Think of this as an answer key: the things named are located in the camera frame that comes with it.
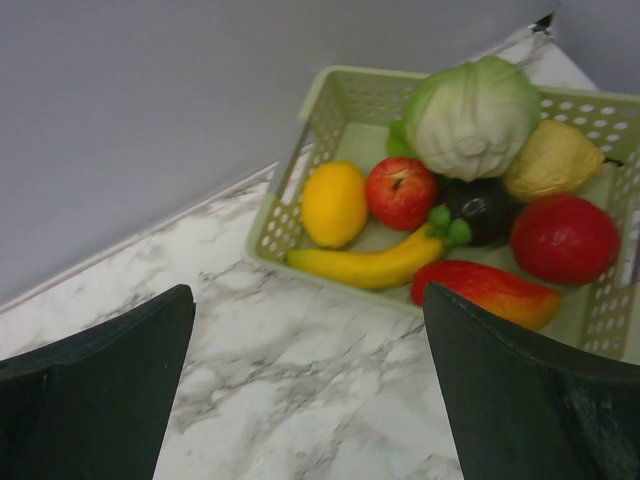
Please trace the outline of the green white cabbage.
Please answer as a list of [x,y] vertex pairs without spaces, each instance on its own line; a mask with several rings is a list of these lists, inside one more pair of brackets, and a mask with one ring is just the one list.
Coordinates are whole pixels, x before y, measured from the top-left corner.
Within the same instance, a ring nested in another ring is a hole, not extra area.
[[409,95],[402,138],[434,173],[471,182],[503,175],[540,122],[538,88],[488,55],[432,74]]

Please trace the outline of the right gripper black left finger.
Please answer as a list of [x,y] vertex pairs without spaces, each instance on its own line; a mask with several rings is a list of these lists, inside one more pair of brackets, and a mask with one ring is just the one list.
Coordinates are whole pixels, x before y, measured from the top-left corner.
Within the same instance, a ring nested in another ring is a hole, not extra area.
[[150,479],[195,320],[189,286],[1,362],[4,479]]

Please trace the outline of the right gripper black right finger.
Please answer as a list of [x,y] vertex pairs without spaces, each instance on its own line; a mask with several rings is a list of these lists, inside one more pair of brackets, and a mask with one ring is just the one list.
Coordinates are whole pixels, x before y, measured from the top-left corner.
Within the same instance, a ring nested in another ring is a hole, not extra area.
[[464,478],[638,478],[638,366],[528,330],[437,283],[423,312]]

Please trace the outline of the yellow red mango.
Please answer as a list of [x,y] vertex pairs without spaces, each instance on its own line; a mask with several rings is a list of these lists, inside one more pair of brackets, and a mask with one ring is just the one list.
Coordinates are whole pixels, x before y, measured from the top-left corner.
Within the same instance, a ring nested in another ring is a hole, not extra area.
[[422,267],[410,296],[422,305],[426,286],[439,283],[485,310],[531,330],[548,325],[562,296],[556,290],[495,267],[461,260],[442,260]]

